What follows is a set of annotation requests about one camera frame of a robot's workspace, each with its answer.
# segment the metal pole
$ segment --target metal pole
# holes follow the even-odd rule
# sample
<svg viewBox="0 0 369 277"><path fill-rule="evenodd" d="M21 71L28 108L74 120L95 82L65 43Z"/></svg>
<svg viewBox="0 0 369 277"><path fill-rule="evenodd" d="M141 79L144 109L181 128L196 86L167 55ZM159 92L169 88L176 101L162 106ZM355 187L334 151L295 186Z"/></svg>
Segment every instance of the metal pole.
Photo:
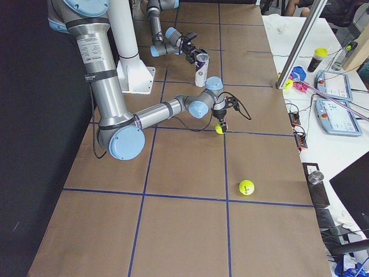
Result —
<svg viewBox="0 0 369 277"><path fill-rule="evenodd" d="M342 255L346 253L357 252L369 249L369 239L363 241L351 242L349 244L342 244L329 249L329 252L334 255Z"/></svg>
<svg viewBox="0 0 369 277"><path fill-rule="evenodd" d="M304 46L305 41L307 37L309 36L309 33L311 32L315 22L318 20L319 16L321 15L326 3L327 3L327 0L315 0L314 1L311 7L311 11L309 15L307 16L304 25L302 26L302 29L300 31L298 38L296 39L295 45L293 45L291 53L282 70L281 76L278 79L277 88L279 89L283 88L285 83L287 82L288 77L292 72L293 66L301 52L301 49Z"/></svg>

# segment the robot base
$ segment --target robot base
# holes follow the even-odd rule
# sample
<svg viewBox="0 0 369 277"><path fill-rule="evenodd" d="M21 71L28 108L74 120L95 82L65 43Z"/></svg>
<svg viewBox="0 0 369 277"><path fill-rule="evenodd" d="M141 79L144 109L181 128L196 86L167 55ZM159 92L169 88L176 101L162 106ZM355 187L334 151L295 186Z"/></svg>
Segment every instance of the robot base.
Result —
<svg viewBox="0 0 369 277"><path fill-rule="evenodd" d="M123 71L121 61L116 68L119 83L123 93L150 94L154 82L156 69L145 64L140 60L139 68L131 69L127 67L127 76Z"/></svg>

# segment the tennis ball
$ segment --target tennis ball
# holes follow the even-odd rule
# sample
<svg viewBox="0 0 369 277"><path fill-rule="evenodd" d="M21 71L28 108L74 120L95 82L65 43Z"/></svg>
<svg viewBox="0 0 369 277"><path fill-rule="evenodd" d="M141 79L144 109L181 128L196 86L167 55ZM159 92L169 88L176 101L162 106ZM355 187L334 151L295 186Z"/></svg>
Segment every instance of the tennis ball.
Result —
<svg viewBox="0 0 369 277"><path fill-rule="evenodd" d="M217 132L218 134L224 134L219 123L215 125L215 132Z"/></svg>
<svg viewBox="0 0 369 277"><path fill-rule="evenodd" d="M284 89L290 89L293 87L293 81L287 80L286 84L284 85Z"/></svg>
<svg viewBox="0 0 369 277"><path fill-rule="evenodd" d="M243 194L243 195L250 195L254 192L255 190L255 186L254 186L254 183L251 182L250 180L243 180L240 185L239 185L239 188L240 188L240 192Z"/></svg>

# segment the screen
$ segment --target screen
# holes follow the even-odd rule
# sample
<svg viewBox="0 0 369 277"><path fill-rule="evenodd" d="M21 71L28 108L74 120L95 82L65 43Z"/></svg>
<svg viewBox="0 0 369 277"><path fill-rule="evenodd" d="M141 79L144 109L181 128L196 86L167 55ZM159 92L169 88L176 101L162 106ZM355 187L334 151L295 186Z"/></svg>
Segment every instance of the screen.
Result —
<svg viewBox="0 0 369 277"><path fill-rule="evenodd" d="M329 122L335 131L356 132L355 124L352 122L351 114L345 108L332 101L323 101L324 109L327 112Z"/></svg>
<svg viewBox="0 0 369 277"><path fill-rule="evenodd" d="M328 95L348 98L345 77L340 74L324 73L325 89Z"/></svg>

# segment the label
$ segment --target label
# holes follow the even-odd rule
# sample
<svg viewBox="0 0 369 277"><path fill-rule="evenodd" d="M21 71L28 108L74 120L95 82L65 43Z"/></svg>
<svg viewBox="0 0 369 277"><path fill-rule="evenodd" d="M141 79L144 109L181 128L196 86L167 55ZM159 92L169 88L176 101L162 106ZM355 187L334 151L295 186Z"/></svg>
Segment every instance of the label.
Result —
<svg viewBox="0 0 369 277"><path fill-rule="evenodd" d="M83 63L103 61L101 42L98 37L77 40Z"/></svg>

